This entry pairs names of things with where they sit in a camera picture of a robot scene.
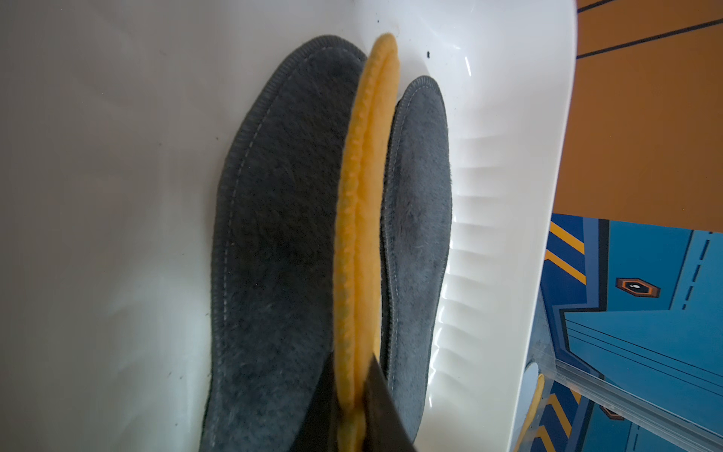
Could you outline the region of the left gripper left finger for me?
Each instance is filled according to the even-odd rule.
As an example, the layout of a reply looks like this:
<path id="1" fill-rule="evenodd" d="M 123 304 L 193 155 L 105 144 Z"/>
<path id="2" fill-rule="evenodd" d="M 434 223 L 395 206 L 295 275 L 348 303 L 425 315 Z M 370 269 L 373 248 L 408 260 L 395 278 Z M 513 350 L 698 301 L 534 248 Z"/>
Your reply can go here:
<path id="1" fill-rule="evenodd" d="M 331 353 L 316 384 L 314 395 L 290 452 L 337 452 L 339 404 L 334 357 Z"/>

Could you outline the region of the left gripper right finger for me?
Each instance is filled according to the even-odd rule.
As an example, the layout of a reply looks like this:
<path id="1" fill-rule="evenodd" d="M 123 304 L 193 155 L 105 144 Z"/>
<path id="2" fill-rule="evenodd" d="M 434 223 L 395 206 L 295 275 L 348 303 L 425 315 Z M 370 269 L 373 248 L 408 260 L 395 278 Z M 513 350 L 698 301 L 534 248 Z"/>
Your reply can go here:
<path id="1" fill-rule="evenodd" d="M 363 393 L 364 452 L 416 452 L 401 422 L 378 360 L 372 356 Z"/>

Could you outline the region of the grey felt insole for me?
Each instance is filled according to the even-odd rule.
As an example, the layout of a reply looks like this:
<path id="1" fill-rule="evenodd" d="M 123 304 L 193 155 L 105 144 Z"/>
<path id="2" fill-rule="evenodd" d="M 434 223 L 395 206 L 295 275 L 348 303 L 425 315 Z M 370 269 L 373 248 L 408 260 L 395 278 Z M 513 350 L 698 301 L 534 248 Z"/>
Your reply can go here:
<path id="1" fill-rule="evenodd" d="M 380 366 L 410 439 L 425 409 L 452 218 L 444 98 L 437 82 L 423 75 L 395 108 L 380 222 Z"/>
<path id="2" fill-rule="evenodd" d="M 293 51 L 242 122 L 218 184 L 203 451 L 288 451 L 333 348 L 342 152 L 365 54 Z"/>

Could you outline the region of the white plastic storage box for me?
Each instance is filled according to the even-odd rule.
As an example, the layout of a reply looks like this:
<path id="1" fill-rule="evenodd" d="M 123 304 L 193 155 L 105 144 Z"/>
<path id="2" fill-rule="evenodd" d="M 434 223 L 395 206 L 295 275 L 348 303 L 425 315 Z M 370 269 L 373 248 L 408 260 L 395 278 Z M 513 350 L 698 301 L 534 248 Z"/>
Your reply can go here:
<path id="1" fill-rule="evenodd" d="M 508 451 L 574 84 L 572 1 L 5 1 L 1 447 L 195 451 L 215 197 L 281 61 L 397 38 L 448 118 L 421 451 Z"/>

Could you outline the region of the white insole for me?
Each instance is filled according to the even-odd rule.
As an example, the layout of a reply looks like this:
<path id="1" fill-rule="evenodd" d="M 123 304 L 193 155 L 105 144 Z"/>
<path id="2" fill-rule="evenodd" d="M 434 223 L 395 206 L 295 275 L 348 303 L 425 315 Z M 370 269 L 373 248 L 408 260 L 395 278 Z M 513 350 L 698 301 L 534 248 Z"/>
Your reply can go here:
<path id="1" fill-rule="evenodd" d="M 518 450 L 519 442 L 521 442 L 523 433 L 527 429 L 527 418 L 536 397 L 539 376 L 540 371 L 538 370 L 538 364 L 530 361 L 525 367 L 525 372 L 523 373 L 522 385 L 513 425 L 510 451 Z"/>

